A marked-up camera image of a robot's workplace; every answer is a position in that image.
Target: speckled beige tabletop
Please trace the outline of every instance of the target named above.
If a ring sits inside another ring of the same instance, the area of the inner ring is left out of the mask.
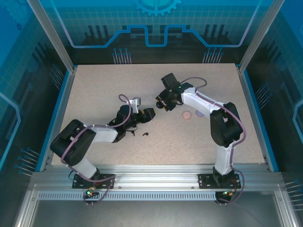
[[[62,129],[73,119],[86,125],[107,124],[116,117],[123,104],[119,94],[141,97],[140,109],[154,107],[155,118],[139,124],[134,137],[127,133],[118,143],[92,144],[87,158],[94,164],[109,165],[174,165],[212,164],[216,160],[216,144],[210,135],[210,122],[196,115],[190,106],[177,106],[166,112],[156,107],[155,97],[164,89],[161,78],[174,73],[179,81],[200,76],[208,85],[200,91],[217,101],[233,102],[246,126],[247,139],[234,154],[234,163],[264,162],[256,132],[234,64],[136,64],[80,65],[72,85]],[[190,81],[195,87],[203,82]],[[184,120],[182,113],[192,118]],[[54,155],[53,165],[61,165]]]

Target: blue printed backdrop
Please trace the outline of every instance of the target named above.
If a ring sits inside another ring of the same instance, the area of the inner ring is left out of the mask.
[[[287,176],[290,176],[289,173],[295,173],[301,180],[302,9],[302,1],[285,0],[247,68],[279,169]]]
[[[43,0],[75,64],[239,62],[272,0]]]
[[[66,68],[26,0],[0,0],[0,31],[0,191],[13,195],[0,220],[13,226]]]

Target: pink disc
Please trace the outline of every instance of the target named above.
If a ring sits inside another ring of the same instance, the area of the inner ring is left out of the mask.
[[[186,120],[191,118],[191,112],[190,111],[184,111],[182,114],[182,117]]]

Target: blue edge trim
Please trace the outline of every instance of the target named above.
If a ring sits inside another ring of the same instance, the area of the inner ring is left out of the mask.
[[[38,160],[38,163],[37,163],[37,166],[36,166],[36,172],[39,172],[39,169],[41,168],[41,165],[42,165],[42,162],[43,162],[44,155],[47,151],[47,144],[48,144],[48,141],[50,139],[51,132],[53,130],[53,125],[54,125],[55,119],[56,119],[57,114],[58,114],[59,106],[60,106],[60,103],[61,103],[61,100],[62,100],[62,96],[63,96],[64,90],[65,90],[65,86],[66,86],[68,76],[69,76],[69,72],[66,71],[64,81],[63,81],[60,93],[58,95],[56,106],[55,106],[55,109],[53,111],[51,122],[49,124],[48,130],[47,130],[47,133],[46,133],[46,136],[45,136],[45,140],[44,140],[44,143],[43,143],[43,146],[42,146],[42,149],[41,149],[40,157],[39,157],[39,160]],[[274,155],[274,152],[273,152],[272,147],[270,145],[268,134],[266,132],[265,125],[264,125],[264,122],[263,122],[263,119],[262,119],[262,116],[261,116],[261,112],[260,112],[260,109],[258,107],[257,100],[256,100],[255,94],[253,92],[252,85],[251,85],[251,82],[250,82],[250,79],[249,79],[249,76],[248,76],[248,73],[247,73],[246,70],[244,71],[244,76],[245,76],[245,79],[246,79],[246,82],[247,82],[247,85],[248,85],[248,88],[249,88],[249,92],[250,92],[250,95],[251,95],[251,98],[252,98],[254,108],[256,109],[257,118],[260,122],[261,130],[262,130],[262,133],[263,133],[263,136],[264,136],[265,144],[266,144],[267,149],[268,149],[268,154],[269,154],[269,157],[270,157],[271,164],[273,166],[273,170],[275,172],[279,172],[279,168],[278,168],[278,165],[276,163],[275,155]]]
[[[249,91],[250,91],[250,96],[251,96],[251,99],[252,99],[254,108],[255,108],[256,113],[257,113],[258,121],[260,122],[261,130],[262,130],[262,133],[263,133],[263,136],[264,136],[265,144],[266,144],[266,146],[267,146],[269,158],[270,158],[271,164],[272,164],[272,166],[273,166],[273,171],[274,171],[274,172],[279,172],[279,168],[278,168],[278,165],[277,165],[277,163],[276,163],[276,158],[275,158],[273,149],[272,149],[272,147],[271,147],[271,145],[270,145],[270,141],[269,141],[269,138],[268,138],[268,134],[267,134],[266,129],[265,129],[265,125],[264,125],[264,122],[263,122],[263,118],[262,118],[262,115],[261,115],[261,111],[260,111],[260,109],[259,109],[259,106],[258,106],[256,97],[255,97],[255,93],[254,93],[254,91],[253,91],[253,89],[252,89],[252,85],[251,85],[251,82],[250,82],[250,78],[249,78],[248,73],[247,73],[246,70],[244,71],[244,76],[245,76],[245,79],[246,79],[246,82],[247,82],[247,85],[248,85],[248,88],[249,88]]]
[[[53,110],[53,115],[52,115],[52,118],[51,118],[51,122],[49,123],[48,129],[47,129],[47,133],[46,133],[45,140],[44,140],[44,143],[43,143],[43,146],[42,146],[42,149],[41,149],[41,153],[40,153],[37,165],[36,165],[35,172],[40,172],[40,168],[42,166],[43,159],[44,159],[44,156],[45,156],[46,151],[47,151],[47,144],[48,144],[48,141],[50,140],[51,133],[52,133],[52,130],[53,130],[53,125],[54,125],[55,120],[56,120],[57,115],[58,115],[59,106],[60,106],[60,103],[62,101],[62,96],[63,96],[64,90],[65,90],[65,87],[66,87],[66,83],[67,83],[67,79],[69,77],[69,73],[70,72],[68,70],[65,73],[64,80],[63,80],[63,83],[62,83],[62,86],[61,86],[61,89],[60,89],[60,92],[59,92],[59,95],[58,95],[58,99],[57,99],[55,108]]]

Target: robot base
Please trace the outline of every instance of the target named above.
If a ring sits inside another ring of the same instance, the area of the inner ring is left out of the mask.
[[[214,180],[213,174],[198,174],[199,189],[237,189],[241,188],[241,183],[238,174],[232,174],[228,180],[223,181],[218,185]]]
[[[113,175],[114,174],[100,174],[99,175],[99,180],[111,177]],[[109,184],[110,184],[111,180],[113,180],[113,179],[110,179],[110,180],[107,180],[107,181],[104,181],[104,182],[98,184],[96,186],[96,189],[107,189],[109,187]],[[115,182],[113,182],[113,184],[110,186],[110,189],[114,188],[114,184],[115,184]],[[72,188],[74,188],[74,189],[88,189],[92,186],[93,186],[92,182],[88,182],[88,181],[84,180],[82,177],[80,177],[78,174],[75,174],[74,180],[73,180],[73,183],[72,183]]]

